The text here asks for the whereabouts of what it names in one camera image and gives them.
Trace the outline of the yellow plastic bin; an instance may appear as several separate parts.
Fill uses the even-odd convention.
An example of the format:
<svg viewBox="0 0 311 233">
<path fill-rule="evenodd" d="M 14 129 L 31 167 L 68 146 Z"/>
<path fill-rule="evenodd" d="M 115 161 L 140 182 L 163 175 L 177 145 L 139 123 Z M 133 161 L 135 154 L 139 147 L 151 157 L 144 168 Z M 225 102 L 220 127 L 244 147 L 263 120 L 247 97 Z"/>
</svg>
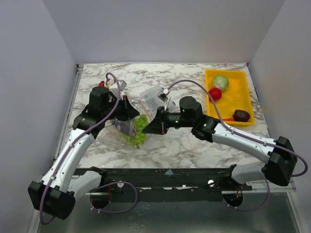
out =
<svg viewBox="0 0 311 233">
<path fill-rule="evenodd" d="M 227 77 L 230 84 L 229 87 L 222 92 L 221 99 L 215 101 L 215 105 L 213 105 L 213 103 L 209 100 L 209 96 L 206 96 L 207 115 L 218 118 L 216 112 L 216 110 L 218 110 L 222 118 L 233 118 L 235 110 L 244 110 L 250 114 L 250 119 L 248 122 L 225 121 L 225 123 L 238 127 L 254 125 L 255 118 L 245 72 L 207 69 L 205 70 L 206 90 L 209 91 L 213 88 L 212 79 L 218 75 Z"/>
</svg>

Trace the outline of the purple eggplant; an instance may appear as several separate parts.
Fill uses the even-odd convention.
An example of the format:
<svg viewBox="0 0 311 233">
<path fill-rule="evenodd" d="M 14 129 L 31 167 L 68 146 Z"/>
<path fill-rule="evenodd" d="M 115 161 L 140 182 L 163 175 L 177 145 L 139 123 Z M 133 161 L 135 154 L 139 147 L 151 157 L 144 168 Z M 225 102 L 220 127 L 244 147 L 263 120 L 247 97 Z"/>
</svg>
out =
<svg viewBox="0 0 311 233">
<path fill-rule="evenodd" d="M 132 132 L 131 121 L 119 121 L 116 119 L 113 125 L 118 131 L 125 135 L 130 135 Z"/>
</svg>

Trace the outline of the green cabbage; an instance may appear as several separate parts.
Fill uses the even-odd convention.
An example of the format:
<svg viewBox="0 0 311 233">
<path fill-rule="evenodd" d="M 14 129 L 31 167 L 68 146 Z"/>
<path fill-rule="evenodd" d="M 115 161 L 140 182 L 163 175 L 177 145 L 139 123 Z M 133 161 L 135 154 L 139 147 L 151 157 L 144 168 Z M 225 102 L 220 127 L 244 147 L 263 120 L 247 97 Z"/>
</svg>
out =
<svg viewBox="0 0 311 233">
<path fill-rule="evenodd" d="M 229 87 L 229 79 L 225 76 L 218 75 L 212 79 L 212 86 L 218 88 L 221 91 L 225 91 Z"/>
</svg>

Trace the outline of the dark red beet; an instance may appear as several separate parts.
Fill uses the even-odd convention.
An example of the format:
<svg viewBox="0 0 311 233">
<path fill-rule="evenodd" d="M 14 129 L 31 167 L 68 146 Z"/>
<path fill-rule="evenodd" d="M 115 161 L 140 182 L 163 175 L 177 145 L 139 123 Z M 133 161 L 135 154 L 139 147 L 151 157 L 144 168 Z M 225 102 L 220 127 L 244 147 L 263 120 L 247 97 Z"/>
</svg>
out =
<svg viewBox="0 0 311 233">
<path fill-rule="evenodd" d="M 233 119 L 238 122 L 248 122 L 250 114 L 247 111 L 237 109 L 233 114 Z"/>
</svg>

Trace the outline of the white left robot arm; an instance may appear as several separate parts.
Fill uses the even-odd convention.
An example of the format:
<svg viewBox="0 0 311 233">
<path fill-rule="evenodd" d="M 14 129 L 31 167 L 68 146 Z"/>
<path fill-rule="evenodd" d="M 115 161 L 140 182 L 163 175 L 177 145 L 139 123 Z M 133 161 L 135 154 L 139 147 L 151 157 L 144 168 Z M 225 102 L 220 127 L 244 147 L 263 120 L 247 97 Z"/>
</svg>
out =
<svg viewBox="0 0 311 233">
<path fill-rule="evenodd" d="M 94 143 L 99 132 L 109 120 L 128 121 L 139 116 L 121 87 L 96 86 L 89 94 L 89 103 L 74 119 L 69 139 L 49 171 L 39 182 L 31 182 L 28 193 L 32 204 L 39 211 L 40 222 L 48 225 L 44 214 L 52 219 L 66 219 L 76 201 L 91 190 L 104 191 L 112 184 L 107 171 L 95 166 L 85 174 L 72 179 L 86 150 Z"/>
</svg>

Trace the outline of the clear zip top bag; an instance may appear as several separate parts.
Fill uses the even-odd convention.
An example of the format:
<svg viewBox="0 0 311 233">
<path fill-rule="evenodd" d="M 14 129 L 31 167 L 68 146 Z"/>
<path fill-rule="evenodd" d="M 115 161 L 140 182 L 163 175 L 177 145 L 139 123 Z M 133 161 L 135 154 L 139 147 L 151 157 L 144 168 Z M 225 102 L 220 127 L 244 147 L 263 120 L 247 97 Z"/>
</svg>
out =
<svg viewBox="0 0 311 233">
<path fill-rule="evenodd" d="M 142 130 L 151 122 L 152 114 L 147 108 L 144 100 L 135 107 L 140 115 L 128 121 L 113 120 L 112 126 L 107 127 L 106 140 L 117 148 L 121 146 L 132 146 L 139 149 L 146 143 L 150 134 Z"/>
</svg>

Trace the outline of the clear plastic screw box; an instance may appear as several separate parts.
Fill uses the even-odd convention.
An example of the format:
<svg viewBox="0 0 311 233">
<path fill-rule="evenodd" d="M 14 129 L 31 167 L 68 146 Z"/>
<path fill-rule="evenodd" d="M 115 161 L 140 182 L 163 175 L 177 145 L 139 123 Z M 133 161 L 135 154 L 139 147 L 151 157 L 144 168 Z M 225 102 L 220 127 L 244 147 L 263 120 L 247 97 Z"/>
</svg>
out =
<svg viewBox="0 0 311 233">
<path fill-rule="evenodd" d="M 163 89 L 164 88 L 162 88 L 160 85 L 155 85 L 140 93 L 140 97 L 143 99 L 146 109 L 151 113 L 153 117 L 156 115 L 158 107 L 164 106 L 164 102 L 157 97 L 158 93 Z M 171 101 L 168 110 L 172 112 L 175 107 L 176 104 Z"/>
</svg>

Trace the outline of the green grapes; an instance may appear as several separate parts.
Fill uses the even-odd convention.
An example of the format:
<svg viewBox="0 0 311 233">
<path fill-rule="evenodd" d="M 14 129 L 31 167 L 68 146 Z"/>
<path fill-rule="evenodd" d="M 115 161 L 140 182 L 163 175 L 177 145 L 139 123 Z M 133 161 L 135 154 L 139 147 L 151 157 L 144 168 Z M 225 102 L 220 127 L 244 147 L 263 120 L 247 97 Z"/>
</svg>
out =
<svg viewBox="0 0 311 233">
<path fill-rule="evenodd" d="M 148 118 L 145 114 L 142 114 L 130 121 L 130 132 L 127 137 L 127 142 L 130 146 L 139 148 L 147 139 L 143 129 L 148 125 Z"/>
</svg>

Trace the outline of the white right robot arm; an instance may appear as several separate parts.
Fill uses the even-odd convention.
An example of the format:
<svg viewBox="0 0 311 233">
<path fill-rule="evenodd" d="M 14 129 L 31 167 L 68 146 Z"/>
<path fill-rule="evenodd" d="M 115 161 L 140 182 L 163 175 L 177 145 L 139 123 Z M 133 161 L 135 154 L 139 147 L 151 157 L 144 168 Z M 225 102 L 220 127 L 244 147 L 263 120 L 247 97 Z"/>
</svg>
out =
<svg viewBox="0 0 311 233">
<path fill-rule="evenodd" d="M 180 112 L 171 113 L 165 106 L 157 109 L 154 119 L 142 130 L 146 134 L 165 135 L 169 128 L 191 128 L 191 133 L 202 141 L 218 143 L 243 151 L 258 159 L 246 165 L 234 165 L 224 177 L 224 186 L 235 190 L 241 184 L 268 180 L 279 186 L 287 186 L 292 177 L 297 158 L 290 141 L 258 137 L 207 116 L 202 106 L 191 96 L 179 101 Z"/>
</svg>

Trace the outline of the orange carrot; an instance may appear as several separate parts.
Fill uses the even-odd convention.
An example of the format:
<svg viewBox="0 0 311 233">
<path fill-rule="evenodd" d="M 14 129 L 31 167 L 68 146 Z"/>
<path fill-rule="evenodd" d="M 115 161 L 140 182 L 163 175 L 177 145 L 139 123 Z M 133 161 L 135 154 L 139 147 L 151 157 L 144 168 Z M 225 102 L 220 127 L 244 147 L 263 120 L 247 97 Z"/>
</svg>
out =
<svg viewBox="0 0 311 233">
<path fill-rule="evenodd" d="M 235 121 L 234 118 L 222 118 L 222 121 Z"/>
</svg>

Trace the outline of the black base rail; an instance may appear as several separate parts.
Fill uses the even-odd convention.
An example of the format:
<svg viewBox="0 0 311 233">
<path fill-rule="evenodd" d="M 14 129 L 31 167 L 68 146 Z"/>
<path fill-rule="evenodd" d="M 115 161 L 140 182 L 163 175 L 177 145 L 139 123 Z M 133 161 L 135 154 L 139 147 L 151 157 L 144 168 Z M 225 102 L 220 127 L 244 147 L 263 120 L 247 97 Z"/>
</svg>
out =
<svg viewBox="0 0 311 233">
<path fill-rule="evenodd" d="M 99 189 L 91 185 L 83 194 L 92 192 L 98 199 L 111 198 L 112 202 L 222 201 L 222 193 L 235 193 L 239 188 L 252 187 L 238 184 L 230 178 L 229 168 L 95 168 Z"/>
</svg>

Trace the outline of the red tomato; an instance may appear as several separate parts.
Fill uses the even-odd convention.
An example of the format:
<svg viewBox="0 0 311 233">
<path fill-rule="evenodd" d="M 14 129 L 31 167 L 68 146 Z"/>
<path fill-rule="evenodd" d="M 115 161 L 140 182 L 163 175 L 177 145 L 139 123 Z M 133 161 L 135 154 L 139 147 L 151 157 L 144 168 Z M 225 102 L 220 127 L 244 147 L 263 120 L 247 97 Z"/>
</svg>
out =
<svg viewBox="0 0 311 233">
<path fill-rule="evenodd" d="M 222 91 L 221 91 L 221 89 L 216 88 L 216 87 L 210 89 L 208 93 L 210 94 L 211 98 L 212 98 L 214 101 L 217 101 L 217 100 L 221 99 L 221 97 L 222 97 Z"/>
</svg>

